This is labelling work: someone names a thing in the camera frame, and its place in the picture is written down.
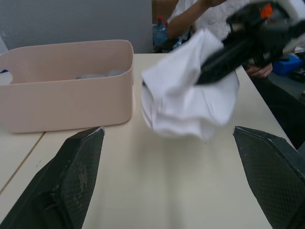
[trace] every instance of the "white table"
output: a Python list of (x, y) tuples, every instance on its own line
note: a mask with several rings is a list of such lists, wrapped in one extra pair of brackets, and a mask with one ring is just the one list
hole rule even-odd
[[(10, 73), (0, 74), (0, 85), (9, 84)], [(42, 133), (11, 134), (0, 124), (0, 195)]]
[[(241, 125), (286, 137), (245, 71), (234, 116), (209, 143), (164, 139), (141, 114), (140, 72), (162, 54), (136, 54), (132, 119), (106, 128), (94, 194), (83, 229), (271, 229), (253, 196), (232, 136)], [(48, 132), (0, 196), (0, 221), (64, 140)]]

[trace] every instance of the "white towel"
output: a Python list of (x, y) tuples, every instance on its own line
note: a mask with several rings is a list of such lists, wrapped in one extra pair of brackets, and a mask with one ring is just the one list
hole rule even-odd
[(200, 30), (142, 72), (142, 113), (152, 130), (165, 137), (208, 140), (229, 122), (239, 88), (235, 71), (216, 83), (195, 86), (201, 65), (222, 47), (211, 32)]

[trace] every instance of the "person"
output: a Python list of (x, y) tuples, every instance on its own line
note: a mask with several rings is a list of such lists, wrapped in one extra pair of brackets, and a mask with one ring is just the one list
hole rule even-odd
[[(189, 29), (208, 29), (223, 40), (230, 32), (230, 26), (226, 24), (228, 16), (248, 3), (249, 0), (179, 0), (168, 20), (168, 38), (181, 36)], [(305, 105), (268, 79), (272, 69), (269, 64), (264, 68), (248, 65), (245, 70), (298, 149), (305, 141)]]

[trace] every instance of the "storage box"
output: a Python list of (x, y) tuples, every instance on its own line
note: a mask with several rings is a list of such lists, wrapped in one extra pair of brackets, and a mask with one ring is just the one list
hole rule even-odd
[[(0, 56), (12, 83), (0, 86), (0, 123), (13, 133), (115, 125), (132, 116), (133, 49), (128, 41), (17, 48)], [(111, 70), (125, 74), (76, 80)]]

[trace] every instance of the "orange part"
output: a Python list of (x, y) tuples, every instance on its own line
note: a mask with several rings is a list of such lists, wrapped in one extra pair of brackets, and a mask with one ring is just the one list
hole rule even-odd
[(273, 9), (271, 4), (268, 4), (261, 9), (261, 17), (263, 19), (271, 17), (272, 13), (273, 13)]

